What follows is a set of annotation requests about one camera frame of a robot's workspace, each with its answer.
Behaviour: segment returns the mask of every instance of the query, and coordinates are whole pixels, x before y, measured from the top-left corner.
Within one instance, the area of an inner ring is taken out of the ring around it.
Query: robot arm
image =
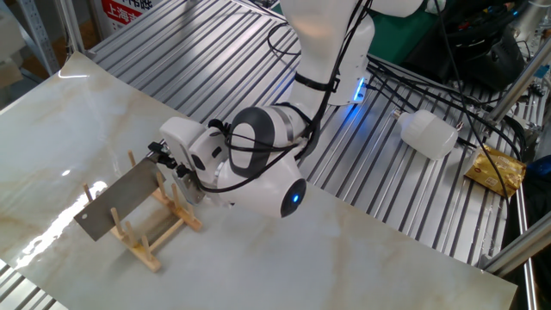
[[[401,16],[411,14],[421,2],[377,0],[372,5]],[[174,171],[176,183],[191,203],[206,195],[218,205],[237,203],[278,218],[290,215],[306,193],[295,156],[315,146],[308,141],[329,95],[335,93],[331,103],[363,101],[363,81],[369,78],[366,53],[375,35],[373,21],[365,16],[366,4],[362,0],[282,0],[282,9],[302,51],[288,102],[246,108],[231,127],[214,121],[206,128],[182,118],[161,127],[165,144],[179,164]],[[356,35],[348,38],[343,56],[349,25],[354,25],[351,33]],[[338,59],[340,66],[335,65]],[[343,73],[340,77],[337,69]]]

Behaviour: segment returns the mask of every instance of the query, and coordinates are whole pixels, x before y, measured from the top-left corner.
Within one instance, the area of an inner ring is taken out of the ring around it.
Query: marble surface
[[[199,206],[151,273],[110,234],[72,219],[159,140],[175,110],[80,54],[0,112],[0,258],[76,309],[508,309],[516,287],[446,257],[308,186],[283,220]],[[147,200],[138,234],[168,212]]]

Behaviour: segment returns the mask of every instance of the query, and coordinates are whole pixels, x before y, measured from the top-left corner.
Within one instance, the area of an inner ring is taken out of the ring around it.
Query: metal plate
[[[117,209],[122,220],[158,188],[157,172],[157,165],[144,158],[89,203],[74,217],[75,221],[97,241],[115,226],[111,208]]]

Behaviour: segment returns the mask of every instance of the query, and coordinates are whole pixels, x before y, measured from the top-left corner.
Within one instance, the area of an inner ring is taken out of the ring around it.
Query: white container
[[[457,130],[426,110],[414,114],[394,111],[402,126],[402,140],[426,157],[438,160],[454,148]]]

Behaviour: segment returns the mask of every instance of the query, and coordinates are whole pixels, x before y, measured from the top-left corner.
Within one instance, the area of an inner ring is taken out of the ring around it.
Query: wooden peg
[[[119,220],[119,213],[116,208],[111,208],[111,215],[113,215],[113,221],[119,235],[124,236],[124,230],[122,230],[121,221]]]
[[[132,153],[132,150],[128,150],[128,158],[130,158],[130,164],[134,167],[136,165],[136,159],[134,159],[134,153]]]
[[[87,183],[83,184],[84,193],[86,193],[86,197],[88,197],[88,202],[92,202],[94,198],[92,198],[92,194],[90,193],[90,187],[88,187]]]
[[[191,203],[186,203],[188,205],[188,212],[189,216],[191,216],[191,220],[195,220],[195,212],[193,210],[193,205]]]
[[[178,190],[176,189],[176,185],[172,184],[172,195],[174,196],[172,199],[174,200],[174,205],[176,208],[181,208],[180,206],[180,198],[178,197]]]
[[[151,262],[152,251],[149,248],[149,241],[147,240],[147,237],[145,235],[141,236],[141,245],[144,247],[145,250],[145,258]]]
[[[132,229],[132,225],[130,225],[130,222],[127,221],[127,233],[128,233],[128,241],[130,242],[130,247],[135,247],[138,242],[136,241],[136,235],[134,234],[134,230]]]
[[[161,195],[163,195],[163,197],[166,197],[166,191],[164,191],[163,175],[160,171],[157,171],[157,183],[158,189],[161,191]]]

